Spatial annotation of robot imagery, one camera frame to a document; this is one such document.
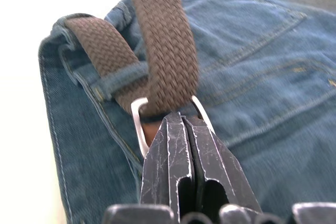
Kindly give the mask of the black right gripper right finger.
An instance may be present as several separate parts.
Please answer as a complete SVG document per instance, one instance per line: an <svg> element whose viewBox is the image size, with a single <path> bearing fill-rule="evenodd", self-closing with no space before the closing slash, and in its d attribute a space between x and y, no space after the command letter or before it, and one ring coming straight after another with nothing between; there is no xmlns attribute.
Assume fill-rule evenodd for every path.
<svg viewBox="0 0 336 224"><path fill-rule="evenodd" d="M234 204L261 212L243 169L224 143L204 121L184 117L196 174L196 209L218 213Z"/></svg>

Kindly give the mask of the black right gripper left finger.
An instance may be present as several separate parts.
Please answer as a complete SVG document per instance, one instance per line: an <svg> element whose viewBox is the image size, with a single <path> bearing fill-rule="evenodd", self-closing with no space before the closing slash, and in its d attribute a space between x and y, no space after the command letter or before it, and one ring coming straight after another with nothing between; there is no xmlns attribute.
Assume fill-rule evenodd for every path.
<svg viewBox="0 0 336 224"><path fill-rule="evenodd" d="M141 203L167 205L175 214L194 211L193 176L186 126L178 112L170 113L144 159Z"/></svg>

